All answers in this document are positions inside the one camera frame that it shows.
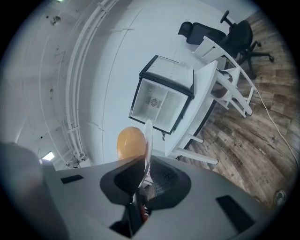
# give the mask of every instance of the black office chair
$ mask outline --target black office chair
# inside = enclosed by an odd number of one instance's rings
[[[253,44],[253,33],[250,24],[244,20],[238,24],[231,23],[227,16],[229,11],[226,11],[221,18],[221,23],[226,22],[229,24],[229,33],[226,36],[225,33],[202,25],[200,23],[184,22],[179,30],[179,35],[184,35],[187,38],[187,43],[200,45],[203,41],[203,37],[207,36],[215,43],[220,45],[226,52],[228,52],[233,58],[236,58],[238,54],[241,54],[241,59],[237,61],[241,65],[245,60],[248,61],[250,78],[255,79],[256,75],[253,73],[251,58],[268,56],[271,62],[274,62],[274,57],[269,53],[253,52],[256,45],[262,46],[260,42],[255,41]]]

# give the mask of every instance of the orange balloon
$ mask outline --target orange balloon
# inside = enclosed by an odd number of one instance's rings
[[[123,129],[117,141],[118,159],[136,158],[146,153],[145,136],[137,127]]]

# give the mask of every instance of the white cord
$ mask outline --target white cord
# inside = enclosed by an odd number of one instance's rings
[[[297,165],[297,169],[299,169],[299,165],[298,165],[297,158],[296,158],[296,156],[294,155],[294,153],[293,153],[293,151],[292,151],[292,149],[291,149],[290,145],[288,144],[288,142],[286,141],[286,139],[285,139],[285,138],[282,136],[282,134],[280,133],[280,131],[279,131],[278,127],[277,127],[277,126],[276,126],[276,124],[275,124],[275,122],[274,122],[274,121],[273,121],[273,119],[271,118],[271,116],[270,116],[270,114],[269,114],[269,111],[268,111],[268,109],[267,109],[266,105],[264,104],[264,102],[263,102],[263,99],[262,99],[261,95],[259,94],[259,91],[257,90],[257,88],[255,88],[255,90],[257,91],[257,93],[258,93],[258,95],[259,95],[259,97],[260,97],[260,99],[261,99],[261,101],[262,101],[262,104],[263,104],[264,108],[266,109],[266,111],[267,111],[267,114],[268,114],[269,118],[271,119],[272,123],[273,123],[273,124],[274,124],[274,126],[276,127],[276,129],[277,129],[277,131],[278,131],[279,135],[282,137],[282,139],[285,141],[286,145],[288,146],[289,150],[291,151],[291,153],[292,153],[292,155],[293,155],[293,157],[294,157],[294,159],[295,159],[295,162],[296,162],[296,165]]]

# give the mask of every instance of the display case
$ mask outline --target display case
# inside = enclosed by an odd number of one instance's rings
[[[193,98],[193,69],[155,56],[140,73],[129,118],[171,134]]]

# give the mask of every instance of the wooden floor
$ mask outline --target wooden floor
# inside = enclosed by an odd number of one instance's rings
[[[248,21],[254,40],[262,47],[256,52],[269,52],[275,58],[252,59],[257,74],[254,84],[260,92],[271,117],[289,142],[294,154],[299,155],[300,123],[298,108],[298,77],[289,52],[277,30],[258,12]],[[243,65],[247,72],[248,65]],[[250,87],[240,79],[239,91],[246,97]],[[204,143],[193,141],[189,149],[219,160],[209,165],[197,160],[180,157],[180,161],[217,172],[256,197],[269,208],[274,207],[274,194],[283,189],[288,192],[295,179],[296,164],[287,145],[270,121],[257,94],[250,107],[251,116],[243,118],[229,106],[229,111],[218,103],[199,135]]]

